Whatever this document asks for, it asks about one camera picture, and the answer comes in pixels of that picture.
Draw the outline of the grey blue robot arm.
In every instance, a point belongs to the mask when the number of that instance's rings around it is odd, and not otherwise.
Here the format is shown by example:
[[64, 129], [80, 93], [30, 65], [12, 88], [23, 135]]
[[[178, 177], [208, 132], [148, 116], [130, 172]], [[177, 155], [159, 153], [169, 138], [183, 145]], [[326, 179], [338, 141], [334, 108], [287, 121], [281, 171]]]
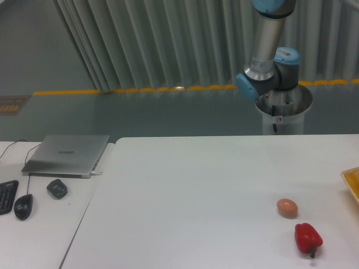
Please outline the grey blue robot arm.
[[246, 99], [257, 100], [271, 90], [291, 90], [298, 85], [300, 55], [295, 49], [278, 46], [296, 1], [252, 1], [252, 5], [260, 18], [251, 55], [236, 76], [236, 85]]

